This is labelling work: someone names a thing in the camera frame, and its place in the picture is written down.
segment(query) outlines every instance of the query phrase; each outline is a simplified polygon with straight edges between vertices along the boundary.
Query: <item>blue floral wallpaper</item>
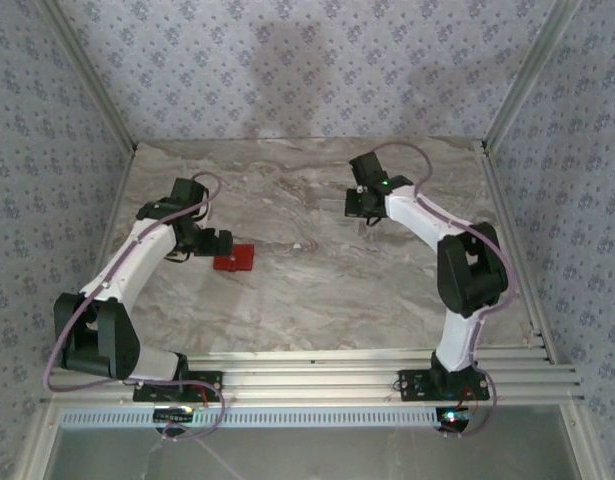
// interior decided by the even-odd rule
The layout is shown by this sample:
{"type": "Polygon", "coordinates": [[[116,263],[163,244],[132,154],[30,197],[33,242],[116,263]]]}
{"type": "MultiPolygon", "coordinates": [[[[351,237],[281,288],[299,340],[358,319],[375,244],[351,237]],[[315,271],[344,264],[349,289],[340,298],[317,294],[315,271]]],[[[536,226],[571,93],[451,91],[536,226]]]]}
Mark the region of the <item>blue floral wallpaper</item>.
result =
{"type": "Polygon", "coordinates": [[[42,394],[53,301],[91,274],[123,157],[35,3],[0,1],[0,478],[42,394]]]}
{"type": "Polygon", "coordinates": [[[583,0],[496,158],[615,475],[615,0],[583,0]]]}
{"type": "Polygon", "coordinates": [[[482,138],[552,0],[58,0],[137,140],[482,138]]]}

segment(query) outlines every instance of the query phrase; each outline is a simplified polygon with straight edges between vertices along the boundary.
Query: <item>marble surface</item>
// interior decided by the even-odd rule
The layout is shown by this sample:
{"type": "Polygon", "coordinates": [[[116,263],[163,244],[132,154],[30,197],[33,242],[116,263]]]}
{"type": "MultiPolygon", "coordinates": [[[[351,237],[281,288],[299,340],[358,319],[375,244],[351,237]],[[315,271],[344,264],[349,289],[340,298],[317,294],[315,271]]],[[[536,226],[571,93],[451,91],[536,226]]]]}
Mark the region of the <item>marble surface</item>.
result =
{"type": "MultiPolygon", "coordinates": [[[[435,165],[425,193],[471,221],[496,223],[471,142],[421,138],[435,165]]],[[[132,312],[147,344],[184,352],[435,347],[444,305],[435,254],[404,227],[344,217],[355,186],[349,160],[379,139],[231,140],[140,144],[112,248],[140,206],[176,177],[222,176],[209,226],[254,243],[252,272],[212,269],[208,258],[161,262],[132,312]]],[[[380,151],[390,175],[416,179],[424,162],[406,147],[380,151]]],[[[212,180],[206,185],[212,188],[212,180]]],[[[492,317],[484,344],[519,345],[530,331],[520,299],[492,317]]]]}

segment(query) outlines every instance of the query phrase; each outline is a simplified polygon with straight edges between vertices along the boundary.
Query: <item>purple cable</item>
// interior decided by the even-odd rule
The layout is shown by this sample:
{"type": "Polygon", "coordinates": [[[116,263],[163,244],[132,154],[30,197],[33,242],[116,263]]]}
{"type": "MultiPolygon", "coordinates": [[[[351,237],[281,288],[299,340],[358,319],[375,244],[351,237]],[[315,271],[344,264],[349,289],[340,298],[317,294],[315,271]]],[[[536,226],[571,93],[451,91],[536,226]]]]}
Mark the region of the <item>purple cable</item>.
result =
{"type": "Polygon", "coordinates": [[[409,143],[409,142],[387,142],[387,143],[383,143],[377,146],[376,148],[372,150],[372,152],[375,152],[376,150],[380,148],[392,146],[392,145],[402,145],[405,147],[413,148],[414,150],[416,150],[418,153],[420,153],[423,156],[423,158],[425,159],[425,162],[427,163],[427,174],[414,185],[414,201],[418,202],[418,204],[423,208],[423,210],[425,210],[427,213],[429,213],[436,219],[440,220],[443,223],[453,225],[465,232],[468,232],[469,234],[473,235],[474,237],[482,241],[485,245],[487,245],[502,262],[503,266],[505,267],[505,271],[507,273],[507,278],[509,280],[509,292],[505,300],[502,303],[493,306],[492,308],[489,308],[487,310],[480,312],[480,314],[478,315],[479,321],[478,323],[476,323],[476,326],[474,327],[474,331],[472,332],[472,336],[469,339],[468,351],[469,351],[469,361],[470,361],[471,367],[474,369],[474,371],[485,376],[485,378],[487,379],[487,383],[489,383],[489,385],[491,386],[491,394],[492,394],[492,408],[490,410],[489,415],[487,415],[487,418],[485,418],[485,420],[480,425],[478,425],[478,427],[474,428],[473,430],[468,431],[467,433],[461,434],[457,432],[458,437],[471,437],[483,431],[491,423],[492,419],[494,418],[496,414],[496,409],[498,407],[498,391],[496,389],[496,383],[494,382],[489,372],[480,368],[476,364],[476,361],[474,359],[476,348],[478,347],[478,339],[480,338],[480,332],[485,322],[485,318],[491,315],[492,313],[496,313],[501,310],[504,310],[505,308],[509,307],[511,303],[514,301],[514,298],[516,296],[516,288],[517,288],[516,274],[507,256],[489,238],[487,238],[485,235],[481,234],[480,232],[474,230],[469,225],[465,225],[462,222],[457,222],[455,220],[452,220],[446,215],[436,211],[431,206],[429,206],[422,198],[418,197],[418,192],[420,191],[420,187],[422,187],[422,185],[431,178],[431,175],[433,172],[429,156],[422,148],[420,148],[418,145],[414,145],[413,143],[409,143]]]}
{"type": "MultiPolygon", "coordinates": [[[[116,381],[115,379],[105,378],[105,379],[102,379],[102,380],[97,380],[95,382],[86,383],[84,385],[77,385],[77,386],[73,386],[73,387],[54,387],[49,382],[49,377],[51,376],[51,370],[52,370],[54,364],[56,363],[56,359],[58,358],[58,353],[60,352],[61,347],[63,346],[63,344],[67,340],[67,337],[69,336],[69,333],[71,332],[72,328],[74,328],[74,325],[76,324],[76,321],[80,318],[80,316],[87,309],[87,307],[89,307],[89,305],[94,301],[94,299],[103,290],[103,283],[110,282],[112,280],[112,278],[114,277],[114,274],[122,266],[122,264],[125,262],[127,257],[134,250],[134,248],[136,248],[136,245],[138,245],[139,242],[143,238],[145,238],[145,236],[149,235],[149,233],[152,232],[159,225],[162,225],[162,224],[164,224],[166,222],[174,220],[174,219],[176,219],[178,217],[181,217],[183,215],[187,215],[188,213],[191,213],[191,212],[193,212],[195,210],[198,210],[199,208],[202,208],[205,205],[207,205],[208,203],[210,203],[211,201],[213,201],[216,198],[216,196],[218,196],[218,193],[220,193],[220,189],[222,188],[222,184],[223,184],[222,179],[218,175],[215,175],[215,174],[213,174],[211,172],[203,171],[203,172],[198,172],[198,173],[194,174],[192,176],[192,180],[195,180],[197,177],[199,177],[201,175],[210,175],[210,176],[214,177],[214,179],[216,180],[216,182],[218,184],[216,186],[216,190],[212,194],[210,194],[202,202],[199,202],[199,203],[197,203],[197,204],[195,204],[195,205],[193,205],[191,207],[185,208],[184,210],[181,210],[179,212],[172,213],[171,215],[167,215],[166,217],[161,218],[157,222],[152,223],[147,228],[145,228],[145,230],[140,232],[138,234],[137,240],[134,240],[133,242],[131,242],[127,246],[127,248],[120,254],[118,259],[114,262],[114,264],[109,269],[109,272],[107,272],[107,275],[105,275],[105,278],[100,283],[100,285],[97,286],[94,289],[94,291],[83,301],[83,303],[80,304],[80,306],[73,313],[73,315],[71,316],[71,318],[69,319],[69,321],[65,325],[65,328],[63,328],[62,332],[60,332],[60,335],[56,339],[56,344],[54,345],[54,348],[52,349],[51,354],[49,355],[49,360],[47,361],[47,365],[45,366],[45,371],[43,373],[43,386],[45,387],[45,389],[47,389],[47,390],[49,390],[50,392],[53,392],[53,393],[67,393],[67,392],[75,392],[75,391],[78,391],[78,390],[84,390],[84,389],[87,389],[87,388],[93,388],[93,387],[97,387],[99,385],[103,385],[105,383],[110,383],[110,382],[115,382],[116,381]]],[[[223,412],[222,413],[224,415],[224,400],[221,402],[221,405],[222,405],[222,408],[223,408],[223,412]]]]}

